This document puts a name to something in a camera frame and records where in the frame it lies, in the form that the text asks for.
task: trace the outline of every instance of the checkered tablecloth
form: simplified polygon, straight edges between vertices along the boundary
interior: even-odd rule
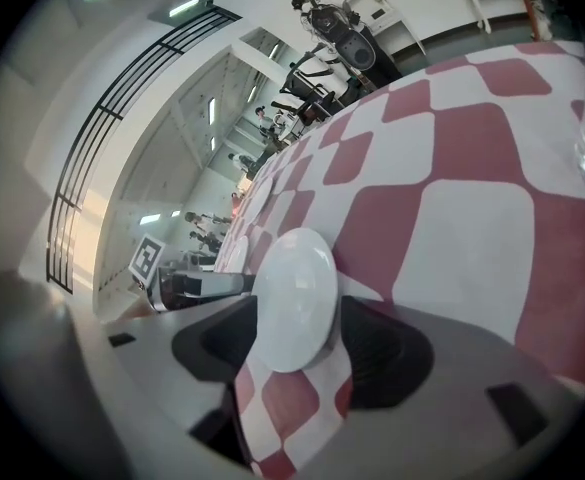
[[[330,244],[344,294],[479,325],[585,386],[585,94],[578,43],[506,46],[432,66],[348,107],[260,171],[217,262],[247,235],[256,273],[304,226]],[[243,219],[267,178],[257,218]],[[254,354],[236,392],[254,471],[285,479],[338,430],[351,392],[337,337],[312,368]]]

